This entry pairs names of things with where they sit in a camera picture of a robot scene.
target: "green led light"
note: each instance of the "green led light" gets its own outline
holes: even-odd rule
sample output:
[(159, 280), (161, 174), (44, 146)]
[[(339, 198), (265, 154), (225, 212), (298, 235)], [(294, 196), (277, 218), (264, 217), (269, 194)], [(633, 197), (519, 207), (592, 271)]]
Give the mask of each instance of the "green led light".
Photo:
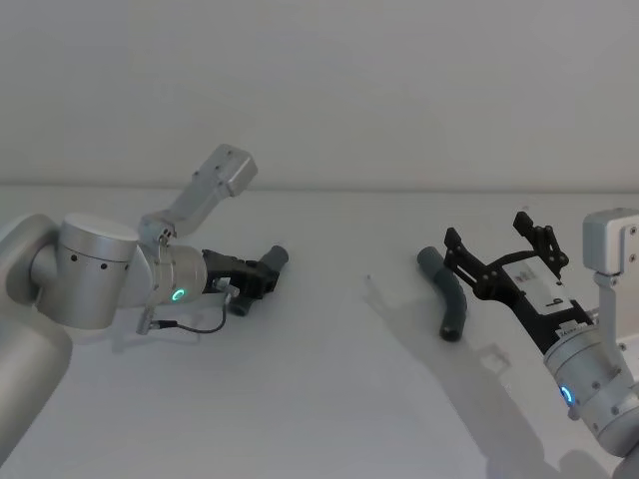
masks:
[(186, 293), (187, 292), (184, 291), (183, 289), (178, 289), (176, 292), (173, 293), (173, 296), (171, 297), (171, 299), (173, 301), (179, 301), (180, 299), (184, 297)]

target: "cable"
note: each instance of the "cable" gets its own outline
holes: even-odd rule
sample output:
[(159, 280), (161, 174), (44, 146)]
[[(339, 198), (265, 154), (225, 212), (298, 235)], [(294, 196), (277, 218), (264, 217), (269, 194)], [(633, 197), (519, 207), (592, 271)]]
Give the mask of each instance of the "cable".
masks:
[(151, 323), (152, 329), (170, 329), (176, 328), (181, 329), (183, 331), (194, 332), (195, 334), (215, 334), (224, 328), (227, 325), (227, 309), (228, 309), (228, 301), (224, 301), (224, 305), (222, 306), (222, 321), (213, 329), (195, 329), (193, 327), (184, 326), (183, 324), (179, 324), (177, 321), (153, 321)]

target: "curved rubber hose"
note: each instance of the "curved rubber hose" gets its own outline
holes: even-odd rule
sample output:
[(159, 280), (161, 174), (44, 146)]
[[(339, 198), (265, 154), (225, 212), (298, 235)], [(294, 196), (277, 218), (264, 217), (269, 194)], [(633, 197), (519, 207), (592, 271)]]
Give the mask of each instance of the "curved rubber hose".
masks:
[[(289, 262), (289, 254), (281, 246), (273, 246), (271, 250), (260, 259), (262, 265), (277, 272), (282, 271), (287, 262)], [(249, 310), (254, 301), (254, 299), (247, 297), (236, 297), (229, 303), (229, 313), (235, 316), (246, 316), (249, 314)]]
[(466, 295), (454, 273), (443, 265), (443, 257), (433, 246), (424, 248), (417, 255), (417, 263), (423, 273), (441, 291), (446, 301), (446, 313), (439, 335), (448, 342), (461, 339), (466, 323)]

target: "black cable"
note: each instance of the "black cable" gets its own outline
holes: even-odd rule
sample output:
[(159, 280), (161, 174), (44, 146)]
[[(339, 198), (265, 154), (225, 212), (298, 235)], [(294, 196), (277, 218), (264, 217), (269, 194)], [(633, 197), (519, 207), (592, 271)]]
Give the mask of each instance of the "black cable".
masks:
[(169, 329), (169, 328), (177, 328), (183, 331), (194, 332), (195, 334), (214, 334), (222, 330), (224, 326), (227, 325), (227, 302), (224, 302), (222, 306), (222, 322), (217, 325), (213, 329), (195, 329), (193, 327), (184, 326), (183, 324), (179, 324), (177, 321), (153, 321), (151, 323), (152, 328), (154, 329)]

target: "white table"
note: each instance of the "white table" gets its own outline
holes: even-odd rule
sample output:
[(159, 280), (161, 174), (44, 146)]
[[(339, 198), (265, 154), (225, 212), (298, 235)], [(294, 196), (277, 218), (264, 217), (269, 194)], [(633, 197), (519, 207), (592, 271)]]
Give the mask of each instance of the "white table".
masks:
[[(0, 224), (88, 212), (132, 227), (173, 191), (0, 190)], [(589, 212), (638, 196), (254, 193), (188, 243), (257, 258), (284, 245), (278, 290), (223, 332), (135, 334), (139, 311), (74, 349), (68, 374), (1, 479), (603, 479), (618, 462), (566, 407), (509, 310), (469, 297), (464, 340), (441, 342), (442, 301), (415, 255), (456, 226), (485, 260), (527, 248), (515, 213), (552, 224), (564, 279)], [(218, 298), (162, 317), (214, 324)]]

